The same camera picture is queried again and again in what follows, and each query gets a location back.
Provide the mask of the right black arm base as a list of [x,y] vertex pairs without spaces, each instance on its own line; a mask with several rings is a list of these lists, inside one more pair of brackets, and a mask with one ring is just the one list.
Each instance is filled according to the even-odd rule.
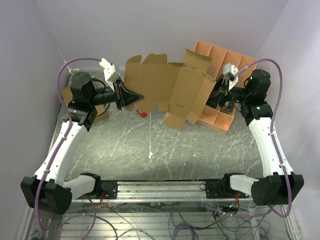
[[220,180],[206,180],[200,183],[200,190],[204,191],[207,199],[231,199],[233,194],[224,189]]

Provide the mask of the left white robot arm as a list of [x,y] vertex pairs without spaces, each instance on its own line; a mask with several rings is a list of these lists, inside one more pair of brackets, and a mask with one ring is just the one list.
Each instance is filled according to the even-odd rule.
[[96,79],[84,71],[72,76],[72,100],[68,103],[58,138],[34,176],[25,176],[20,184],[29,207],[63,215],[72,200],[83,195],[96,199],[101,195],[102,180],[97,174],[84,172],[73,180],[65,180],[73,153],[92,127],[98,114],[97,106],[115,103],[122,110],[144,97],[127,89],[119,76],[112,82],[112,87],[95,88],[94,82]]

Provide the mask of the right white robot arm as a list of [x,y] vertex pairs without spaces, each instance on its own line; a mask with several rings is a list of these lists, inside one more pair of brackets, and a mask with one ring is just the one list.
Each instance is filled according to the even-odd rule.
[[276,112],[265,100],[271,76],[265,70],[255,69],[245,80],[244,87],[228,89],[227,81],[233,80],[230,73],[220,75],[207,104],[210,107],[221,107],[226,102],[240,104],[241,115],[257,144],[263,177],[256,179],[243,173],[226,173],[220,192],[226,198],[241,192],[258,206],[288,205],[305,182],[302,175],[294,173],[285,157],[276,133]]

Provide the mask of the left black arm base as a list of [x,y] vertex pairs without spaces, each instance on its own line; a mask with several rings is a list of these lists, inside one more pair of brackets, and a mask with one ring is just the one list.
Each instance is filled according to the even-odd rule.
[[115,200],[118,194],[118,183],[112,180],[103,180],[101,182],[101,198]]

